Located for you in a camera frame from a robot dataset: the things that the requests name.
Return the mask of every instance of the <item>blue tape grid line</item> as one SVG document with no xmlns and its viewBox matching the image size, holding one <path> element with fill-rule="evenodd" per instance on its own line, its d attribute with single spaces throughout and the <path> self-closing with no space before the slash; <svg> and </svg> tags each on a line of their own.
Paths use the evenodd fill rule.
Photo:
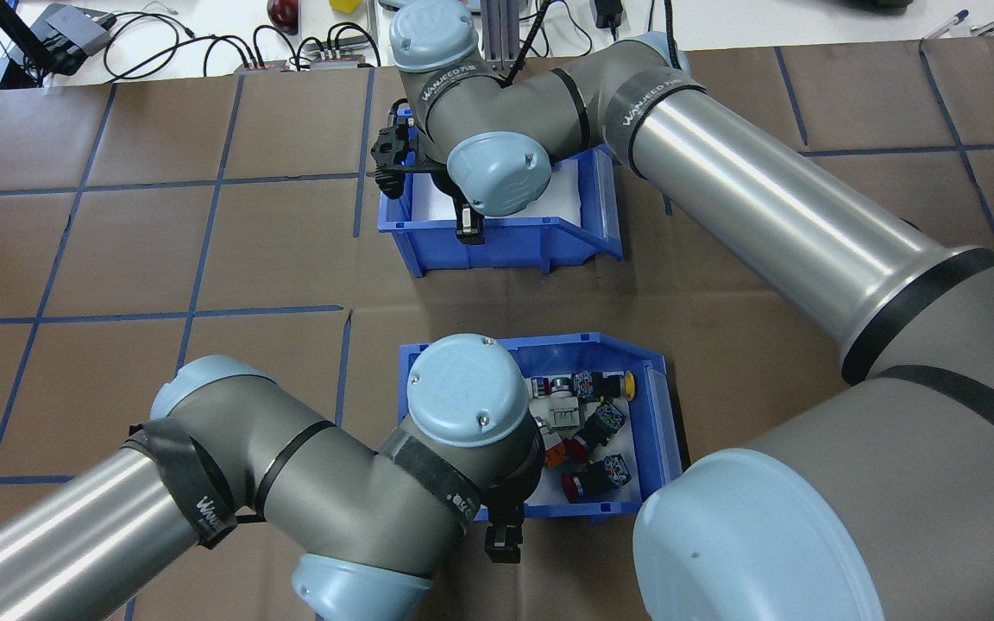
<svg viewBox="0 0 994 621">
<path fill-rule="evenodd" d="M 994 144 L 991 145 L 962 145 L 966 152 L 994 152 Z M 959 149 L 956 146 L 938 147 L 894 147 L 883 149 L 836 149 L 827 152 L 798 152 L 804 157 L 837 157 L 837 156 L 857 156 L 857 154 L 938 154 L 956 153 Z M 363 159 L 363 168 L 366 168 L 367 161 Z M 221 185 L 246 185 L 246 184 L 285 184 L 287 181 L 331 181 L 339 179 L 358 179 L 360 190 L 364 179 L 373 178 L 373 172 L 362 174 L 354 172 L 333 172 L 325 174 L 299 174 L 293 177 L 247 177 L 242 179 L 224 179 Z M 216 185 L 217 181 L 167 181 L 159 184 L 127 184 L 127 185 L 92 185 L 84 188 L 83 193 L 91 192 L 118 192 L 123 190 L 160 190 L 168 188 L 200 188 L 204 185 Z M 35 196 L 35 194 L 71 194 L 79 191 L 76 188 L 38 188 L 28 190 L 0 190 L 0 197 Z M 359 211 L 362 209 L 362 201 L 356 205 L 355 226 L 358 227 L 360 221 Z"/>
<path fill-rule="evenodd" d="M 125 185 L 91 185 L 83 192 L 118 192 L 122 190 L 159 190 L 168 188 L 201 188 L 206 185 L 246 185 L 246 184 L 284 184 L 287 181 L 328 181 L 336 179 L 355 179 L 355 172 L 328 172 L 323 174 L 294 174 L 293 176 L 245 177 L 238 179 L 198 180 L 198 181 L 165 181 L 158 184 L 125 184 Z M 0 197 L 30 196 L 30 194 L 70 194 L 78 191 L 76 188 L 42 188 L 33 190 L 0 190 Z"/>
<path fill-rule="evenodd" d="M 784 78 L 784 88 L 789 92 L 789 103 L 792 105 L 792 114 L 796 117 L 796 129 L 800 129 L 800 139 L 804 146 L 808 145 L 808 127 L 804 126 L 804 115 L 800 114 L 800 103 L 796 101 L 796 88 L 792 87 L 792 78 L 789 76 L 789 66 L 784 62 L 784 54 L 780 47 L 773 47 L 773 53 L 777 55 L 777 66 L 781 67 L 781 78 Z"/>
<path fill-rule="evenodd" d="M 359 174 L 355 182 L 355 222 L 351 224 L 351 236 L 359 236 L 362 225 L 362 190 L 367 179 L 367 134 L 370 133 L 370 107 L 374 99 L 374 70 L 367 70 L 367 102 L 363 105 L 362 134 L 359 136 Z"/>
<path fill-rule="evenodd" d="M 205 233 L 202 235 L 202 250 L 198 253 L 198 271 L 194 274 L 194 287 L 190 291 L 190 306 L 186 308 L 186 325 L 182 329 L 182 343 L 179 345 L 179 358 L 174 368 L 182 367 L 186 362 L 186 347 L 190 346 L 190 328 L 194 324 L 194 311 L 198 309 L 198 295 L 202 291 L 202 274 L 205 273 L 205 258 L 210 251 L 210 237 L 213 235 L 213 223 L 217 220 L 217 201 L 221 197 L 224 168 L 229 162 L 229 150 L 232 149 L 232 135 L 236 130 L 236 115 L 240 114 L 240 96 L 244 92 L 244 76 L 236 80 L 236 95 L 233 97 L 232 113 L 229 114 L 229 129 L 224 137 L 224 150 L 221 152 L 221 162 L 217 165 L 217 179 L 213 180 L 213 199 L 210 201 L 210 215 L 205 220 Z"/>
<path fill-rule="evenodd" d="M 343 390 L 347 388 L 348 356 L 351 353 L 351 311 L 343 321 L 343 337 L 340 338 L 340 373 L 336 378 L 336 427 L 343 427 Z"/>
<path fill-rule="evenodd" d="M 25 476 L 0 476 L 0 485 L 42 485 L 48 483 L 67 483 L 74 479 L 70 474 L 36 474 Z"/>
<path fill-rule="evenodd" d="M 300 313 L 334 313 L 342 311 L 342 306 L 323 304 L 317 306 L 268 306 L 263 308 L 218 308 L 218 310 L 196 310 L 198 317 L 238 317 L 246 315 L 293 315 Z M 41 323 L 106 323 L 106 322 L 148 322 L 155 319 L 186 319 L 185 313 L 131 313 L 125 315 L 72 315 L 64 317 L 41 317 Z M 31 325 L 36 317 L 0 317 L 0 325 Z"/>
<path fill-rule="evenodd" d="M 942 90 L 939 90 L 938 81 L 934 79 L 934 71 L 930 68 L 930 60 L 927 59 L 927 51 L 924 50 L 922 41 L 919 42 L 919 60 L 922 61 L 923 71 L 927 74 L 927 82 L 930 84 L 930 90 L 934 93 L 934 99 L 938 102 L 938 107 L 942 111 L 942 117 L 946 118 L 946 125 L 950 128 L 950 135 L 953 136 L 953 144 L 956 147 L 956 152 L 961 157 L 961 164 L 966 167 L 966 174 L 969 174 L 969 181 L 972 182 L 973 188 L 977 190 L 977 198 L 981 204 L 981 210 L 984 212 L 987 225 L 991 228 L 991 235 L 994 236 L 994 216 L 991 215 L 991 207 L 987 204 L 987 196 L 984 194 L 981 185 L 979 185 L 979 181 L 977 181 L 977 173 L 974 172 L 973 165 L 969 161 L 969 154 L 966 153 L 966 145 L 961 141 L 958 126 L 953 122 L 949 106 L 946 106 L 946 99 L 942 97 Z"/>
<path fill-rule="evenodd" d="M 52 270 L 48 272 L 48 280 L 44 284 L 44 293 L 41 294 L 41 302 L 36 307 L 36 316 L 33 325 L 28 331 L 28 339 L 25 341 L 25 349 L 21 354 L 21 361 L 17 363 L 17 373 L 15 380 L 10 387 L 10 396 L 7 397 L 7 404 L 3 409 L 3 420 L 0 421 L 0 448 L 3 447 L 3 438 L 7 431 L 7 424 L 10 423 L 10 414 L 17 398 L 17 389 L 21 386 L 22 376 L 25 373 L 25 363 L 33 351 L 33 342 L 36 341 L 36 330 L 41 326 L 41 318 L 44 316 L 45 307 L 48 304 L 48 296 L 52 294 L 52 285 L 56 280 L 56 273 L 60 270 L 60 261 L 63 260 L 64 248 L 67 247 L 67 237 L 72 233 L 72 225 L 75 223 L 75 215 L 79 212 L 79 202 L 83 200 L 83 188 L 86 186 L 87 177 L 91 174 L 91 167 L 94 166 L 95 154 L 98 153 L 98 144 L 102 141 L 102 134 L 106 130 L 106 122 L 110 120 L 110 110 L 114 107 L 114 97 L 117 95 L 117 85 L 110 87 L 110 97 L 106 99 L 106 110 L 103 111 L 102 121 L 98 124 L 98 132 L 95 133 L 94 142 L 91 143 L 91 154 L 87 157 L 86 167 L 83 169 L 83 177 L 79 180 L 79 187 L 76 188 L 75 200 L 72 201 L 72 209 L 67 217 L 67 226 L 64 227 L 63 235 L 60 236 L 60 247 L 56 248 L 55 259 L 52 260 Z"/>
</svg>

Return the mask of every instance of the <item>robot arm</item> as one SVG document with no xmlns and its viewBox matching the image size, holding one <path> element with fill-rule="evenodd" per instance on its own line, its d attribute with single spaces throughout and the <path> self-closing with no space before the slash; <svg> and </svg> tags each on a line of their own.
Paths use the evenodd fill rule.
<svg viewBox="0 0 994 621">
<path fill-rule="evenodd" d="M 542 463 L 493 339 L 433 343 L 409 398 L 375 452 L 240 362 L 189 363 L 125 447 L 0 529 L 0 620 L 106 618 L 242 506 L 307 550 L 293 589 L 325 618 L 405 618 L 484 496 L 517 477 L 530 494 Z"/>
<path fill-rule="evenodd" d="M 552 161 L 604 141 L 840 345 L 855 388 L 647 500 L 653 617 L 994 618 L 993 253 L 809 164 L 660 39 L 502 87 L 453 0 L 411 3 L 391 35 L 421 144 L 480 213 L 524 208 Z M 465 361 L 480 380 L 439 381 Z M 477 335 L 418 359 L 379 453 L 251 369 L 197 364 L 129 447 L 0 530 L 0 618 L 103 618 L 238 506 L 306 548 L 293 582 L 327 618 L 403 618 L 482 491 L 538 467 L 518 370 Z"/>
<path fill-rule="evenodd" d="M 604 141 L 840 346 L 851 390 L 647 500 L 634 551 L 651 616 L 994 618 L 994 253 L 928 239 L 715 102 L 652 38 L 500 90 L 462 70 L 476 58 L 446 34 L 457 6 L 417 4 L 444 30 L 402 11 L 402 81 L 478 211 L 522 209 L 547 182 L 532 162 Z"/>
</svg>

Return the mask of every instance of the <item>electrical component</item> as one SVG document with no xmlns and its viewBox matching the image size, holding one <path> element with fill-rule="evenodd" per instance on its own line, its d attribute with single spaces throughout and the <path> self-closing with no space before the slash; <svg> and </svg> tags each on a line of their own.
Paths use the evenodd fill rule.
<svg viewBox="0 0 994 621">
<path fill-rule="evenodd" d="M 335 54 L 329 53 L 321 58 L 309 60 L 309 68 L 356 68 L 367 64 L 367 56 L 362 54 L 342 54 L 336 50 Z"/>
<path fill-rule="evenodd" d="M 593 11 L 593 23 L 601 30 L 619 28 L 623 22 L 624 4 L 620 0 L 593 0 L 588 6 Z"/>
<path fill-rule="evenodd" d="M 631 371 L 605 376 L 600 371 L 577 371 L 573 374 L 573 390 L 582 401 L 600 398 L 635 398 L 635 376 Z"/>
<path fill-rule="evenodd" d="M 567 440 L 563 440 L 565 452 L 580 463 L 588 462 L 588 455 L 597 447 L 607 447 L 608 440 L 615 436 L 627 422 L 627 414 L 610 402 L 602 401 L 596 411 L 585 420 L 585 427 L 577 430 Z"/>
<path fill-rule="evenodd" d="M 532 396 L 535 398 L 543 398 L 549 396 L 551 393 L 551 382 L 545 377 L 533 377 L 532 378 Z"/>
<path fill-rule="evenodd" d="M 588 464 L 582 472 L 563 475 L 563 492 L 571 503 L 607 494 L 631 482 L 631 471 L 620 453 Z"/>
<path fill-rule="evenodd" d="M 551 428 L 569 429 L 580 427 L 581 409 L 577 397 L 556 397 L 551 394 Z"/>
</svg>

